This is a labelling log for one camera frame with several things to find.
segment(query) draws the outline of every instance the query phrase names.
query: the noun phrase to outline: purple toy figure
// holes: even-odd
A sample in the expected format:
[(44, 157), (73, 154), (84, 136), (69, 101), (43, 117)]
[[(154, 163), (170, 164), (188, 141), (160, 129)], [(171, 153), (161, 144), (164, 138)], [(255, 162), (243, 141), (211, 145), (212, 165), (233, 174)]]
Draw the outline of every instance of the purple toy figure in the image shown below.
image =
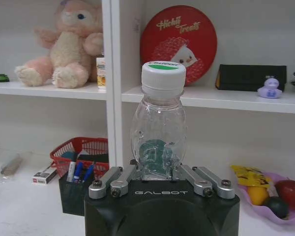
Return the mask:
[(279, 81), (273, 76), (267, 76), (267, 78), (265, 86), (258, 89), (258, 95), (265, 98), (279, 98), (282, 94), (282, 91), (277, 89)]

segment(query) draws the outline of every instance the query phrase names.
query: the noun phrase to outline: small cardboard box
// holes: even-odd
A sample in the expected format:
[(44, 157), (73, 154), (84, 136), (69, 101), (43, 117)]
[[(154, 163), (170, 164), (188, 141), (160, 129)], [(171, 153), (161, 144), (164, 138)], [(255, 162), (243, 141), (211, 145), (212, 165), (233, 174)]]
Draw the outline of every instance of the small cardboard box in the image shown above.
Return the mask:
[(33, 183), (48, 184), (57, 174), (56, 167), (51, 164), (47, 168), (41, 169), (32, 177)]

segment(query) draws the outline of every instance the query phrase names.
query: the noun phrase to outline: plastic bag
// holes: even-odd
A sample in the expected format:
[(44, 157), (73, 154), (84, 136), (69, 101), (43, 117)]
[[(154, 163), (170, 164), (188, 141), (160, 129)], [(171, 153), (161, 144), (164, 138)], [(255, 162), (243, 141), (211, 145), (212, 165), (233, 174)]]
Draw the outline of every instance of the plastic bag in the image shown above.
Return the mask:
[(0, 167), (0, 183), (4, 183), (13, 178), (23, 159), (19, 154), (13, 155)]
[(265, 176), (259, 169), (245, 166), (231, 166), (234, 170), (238, 184), (269, 188), (271, 179)]

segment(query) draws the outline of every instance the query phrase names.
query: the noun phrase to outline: box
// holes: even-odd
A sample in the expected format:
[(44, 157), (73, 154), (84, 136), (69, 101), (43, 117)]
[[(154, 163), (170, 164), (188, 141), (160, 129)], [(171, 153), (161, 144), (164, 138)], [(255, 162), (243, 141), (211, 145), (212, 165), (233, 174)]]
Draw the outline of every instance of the box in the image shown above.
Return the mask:
[(57, 174), (56, 167), (50, 164), (47, 168), (41, 169), (32, 177), (33, 183), (48, 184)]
[(284, 91), (285, 65), (220, 65), (215, 86), (219, 90), (257, 91), (264, 86), (266, 76), (274, 76)]
[(68, 172), (59, 179), (62, 212), (84, 216), (84, 197), (89, 193), (94, 176), (84, 183), (67, 182), (67, 176)]

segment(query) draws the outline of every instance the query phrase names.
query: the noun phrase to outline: red apple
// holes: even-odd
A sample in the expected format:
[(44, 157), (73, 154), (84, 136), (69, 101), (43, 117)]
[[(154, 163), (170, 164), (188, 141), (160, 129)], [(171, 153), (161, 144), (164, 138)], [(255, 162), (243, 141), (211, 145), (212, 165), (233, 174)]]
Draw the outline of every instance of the red apple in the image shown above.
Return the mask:
[(280, 198), (285, 201), (291, 210), (295, 210), (295, 181), (281, 180), (275, 184)]

